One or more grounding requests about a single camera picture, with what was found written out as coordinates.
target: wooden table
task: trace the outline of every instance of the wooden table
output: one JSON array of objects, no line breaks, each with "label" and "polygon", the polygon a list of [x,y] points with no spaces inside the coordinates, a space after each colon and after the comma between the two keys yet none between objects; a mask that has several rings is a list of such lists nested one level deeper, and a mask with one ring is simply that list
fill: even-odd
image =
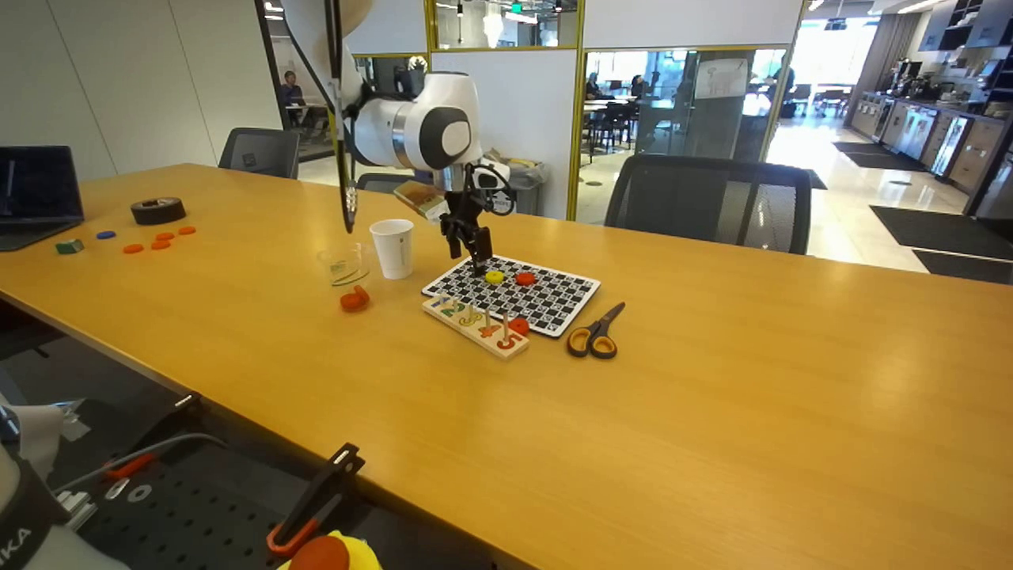
[{"label": "wooden table", "polygon": [[[183,196],[193,239],[128,206]],[[510,216],[500,252],[628,301],[619,361],[535,340],[497,361],[421,315],[448,245],[336,310],[319,250],[410,216],[216,167],[86,187],[86,252],[0,256],[19,306],[331,457],[535,568],[1013,568],[1013,290]],[[119,239],[97,245],[97,229]]]}]

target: cable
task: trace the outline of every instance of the cable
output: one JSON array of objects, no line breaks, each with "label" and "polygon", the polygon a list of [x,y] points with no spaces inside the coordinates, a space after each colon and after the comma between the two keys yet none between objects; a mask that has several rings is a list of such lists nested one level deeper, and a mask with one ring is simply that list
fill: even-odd
[{"label": "cable", "polygon": [[159,443],[151,443],[151,448],[143,448],[143,451],[136,451],[136,453],[116,457],[116,459],[105,462],[100,470],[93,470],[93,473],[86,473],[86,474],[80,474],[80,479],[55,488],[55,494],[70,490],[70,488],[82,488],[82,485],[100,479],[105,473],[111,473],[111,470],[116,470],[116,467],[123,467],[123,462],[133,462],[133,459],[138,459],[138,457],[155,457],[155,453],[161,453],[161,451],[167,451],[167,448],[179,448],[179,443],[187,443],[187,439],[210,439],[210,443],[220,443],[220,448],[223,448],[223,439],[220,439],[220,436],[210,436],[210,435],[174,435],[174,436],[164,436],[164,439],[159,439]]}]

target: laptop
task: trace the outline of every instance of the laptop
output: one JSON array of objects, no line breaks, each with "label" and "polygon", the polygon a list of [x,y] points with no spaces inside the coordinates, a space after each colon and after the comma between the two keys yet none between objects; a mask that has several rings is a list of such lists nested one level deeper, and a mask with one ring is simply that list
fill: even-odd
[{"label": "laptop", "polygon": [[67,147],[0,147],[0,252],[86,220]]}]

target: scissors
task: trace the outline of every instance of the scissors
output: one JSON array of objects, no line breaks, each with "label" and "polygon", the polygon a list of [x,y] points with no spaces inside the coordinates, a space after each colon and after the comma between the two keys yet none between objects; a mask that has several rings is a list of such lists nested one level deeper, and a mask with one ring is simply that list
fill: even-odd
[{"label": "scissors", "polygon": [[596,354],[601,361],[610,361],[622,344],[608,336],[608,326],[613,316],[623,315],[628,303],[613,303],[601,319],[582,326],[582,328],[572,328],[566,336],[566,353],[576,354],[576,357],[585,357],[585,354]]}]

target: paper cup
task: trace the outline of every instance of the paper cup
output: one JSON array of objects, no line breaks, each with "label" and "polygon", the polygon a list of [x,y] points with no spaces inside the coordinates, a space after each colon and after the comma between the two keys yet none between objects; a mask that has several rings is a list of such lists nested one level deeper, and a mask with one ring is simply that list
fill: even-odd
[{"label": "paper cup", "polygon": [[415,225],[410,220],[379,220],[371,225],[384,279],[413,277],[413,231]]}]

